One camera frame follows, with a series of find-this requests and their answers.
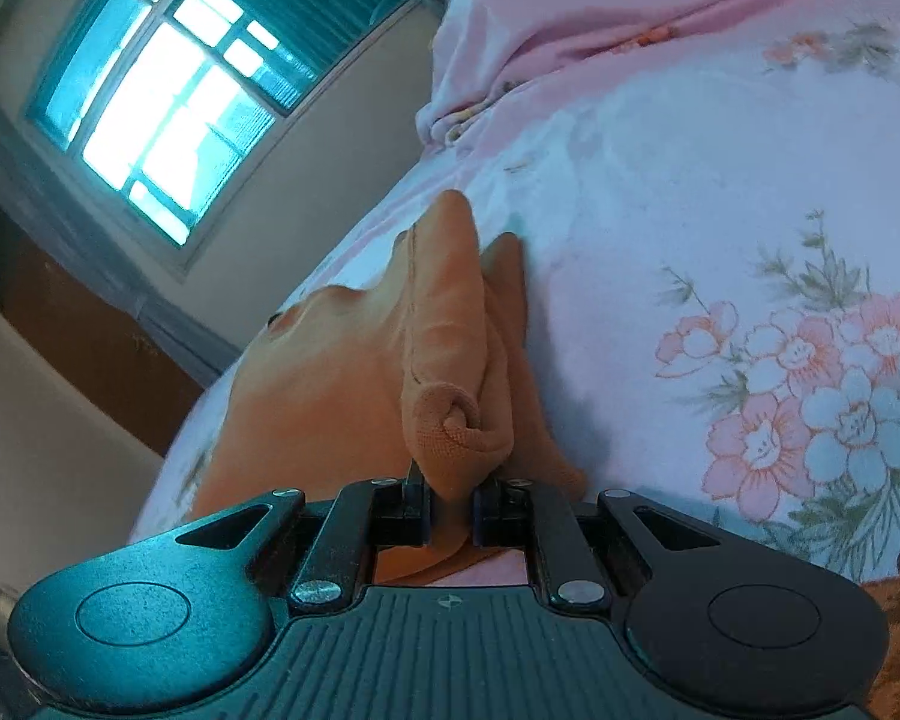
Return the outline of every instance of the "screw head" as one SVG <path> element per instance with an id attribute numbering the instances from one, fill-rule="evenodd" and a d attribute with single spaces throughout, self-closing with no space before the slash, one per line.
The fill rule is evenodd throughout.
<path id="1" fill-rule="evenodd" d="M 343 595 L 341 586 L 336 581 L 315 579 L 305 581 L 293 591 L 293 598 L 302 604 L 321 605 L 336 601 Z"/>
<path id="2" fill-rule="evenodd" d="M 557 589 L 557 595 L 569 604 L 595 604 L 604 597 L 605 591 L 595 581 L 574 579 L 564 581 Z"/>

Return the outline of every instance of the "window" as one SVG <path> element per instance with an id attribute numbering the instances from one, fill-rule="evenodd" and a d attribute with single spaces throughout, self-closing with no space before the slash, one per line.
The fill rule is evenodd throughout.
<path id="1" fill-rule="evenodd" d="M 88 0 L 29 117 L 183 247 L 240 162 L 405 0 Z"/>

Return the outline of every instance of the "brown door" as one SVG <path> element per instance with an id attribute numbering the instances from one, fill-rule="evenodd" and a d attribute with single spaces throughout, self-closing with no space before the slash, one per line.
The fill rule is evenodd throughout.
<path id="1" fill-rule="evenodd" d="M 0 311 L 90 402 L 166 454 L 202 388 L 1 210 Z"/>

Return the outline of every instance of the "bed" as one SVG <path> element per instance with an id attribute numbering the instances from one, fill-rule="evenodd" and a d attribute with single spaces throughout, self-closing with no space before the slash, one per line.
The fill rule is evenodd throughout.
<path id="1" fill-rule="evenodd" d="M 451 0 L 423 157 L 285 305 L 462 190 L 526 248 L 528 356 L 590 493 L 855 581 L 900 556 L 900 0 Z M 132 539 L 172 528 L 199 400 Z"/>

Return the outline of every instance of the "ribbed gray surface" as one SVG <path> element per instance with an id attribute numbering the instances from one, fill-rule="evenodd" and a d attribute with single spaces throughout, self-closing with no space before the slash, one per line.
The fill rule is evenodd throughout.
<path id="1" fill-rule="evenodd" d="M 242 685 L 179 718 L 704 720 L 641 679 L 610 631 L 540 607 L 528 587 L 372 587 L 296 621 Z M 862 719 L 856 710 L 834 720 Z"/>

